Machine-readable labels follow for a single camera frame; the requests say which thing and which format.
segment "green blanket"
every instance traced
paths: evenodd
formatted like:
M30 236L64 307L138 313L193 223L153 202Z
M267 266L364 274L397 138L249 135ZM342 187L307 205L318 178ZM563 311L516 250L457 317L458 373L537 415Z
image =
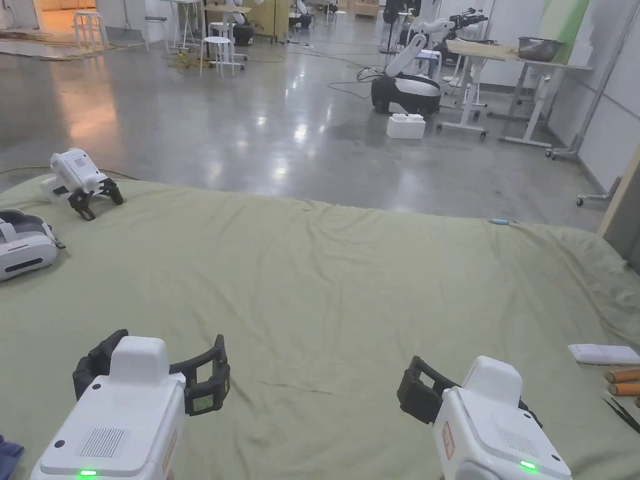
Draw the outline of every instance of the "green blanket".
M478 355L514 365L575 479L640 477L640 436L602 401L606 368L567 349L640 351L640 281L593 234L124 180L125 203L96 198L87 222L44 202L41 180L0 195L67 245L0 284L0 434L26 447L18 480L74 405L77 361L118 328L164 339L171 362L225 336L231 392L187 420L176 480L437 480L432 429L396 398L413 355L454 381Z

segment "speaker grille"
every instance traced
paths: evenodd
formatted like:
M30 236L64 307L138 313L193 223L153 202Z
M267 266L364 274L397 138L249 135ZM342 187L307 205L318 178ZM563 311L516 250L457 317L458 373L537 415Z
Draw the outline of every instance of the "speaker grille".
M124 434L124 428L96 428L86 441L80 456L111 458Z
M512 432L511 430L506 430L504 428L498 428L497 430L500 434L500 438L506 446L513 450L517 450L518 452L526 453L539 458L538 452L536 452L536 449L526 436L518 435L517 433Z

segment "tweezers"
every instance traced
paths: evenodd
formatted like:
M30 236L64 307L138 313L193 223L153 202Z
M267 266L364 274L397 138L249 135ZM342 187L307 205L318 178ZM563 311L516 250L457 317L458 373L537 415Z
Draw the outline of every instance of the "tweezers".
M627 409L625 407L623 407L622 405L620 405L614 398L612 398L611 400L613 400L613 402L618 405L618 407L620 409L617 409L616 407L614 407L607 399L603 398L603 400L607 403L607 405L609 405L611 407L611 410L613 410L614 412L616 412L616 415L619 416L621 419L623 419L625 421L625 423L627 425L629 425L632 429L634 429L637 433L640 433L640 424L636 421L635 418L633 418L631 416L631 414L627 411Z

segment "green panel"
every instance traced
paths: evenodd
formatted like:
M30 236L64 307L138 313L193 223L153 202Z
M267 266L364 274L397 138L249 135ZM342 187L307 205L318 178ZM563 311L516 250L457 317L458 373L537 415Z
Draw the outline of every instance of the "green panel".
M589 0L546 0L540 22L540 37L564 42L554 61L567 63Z

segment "metal bowl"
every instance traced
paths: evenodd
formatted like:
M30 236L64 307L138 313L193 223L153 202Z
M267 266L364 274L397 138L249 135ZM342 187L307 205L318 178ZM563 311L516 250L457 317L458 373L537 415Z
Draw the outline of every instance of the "metal bowl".
M518 56L525 60L552 61L564 45L564 42L533 36L521 36L519 40Z

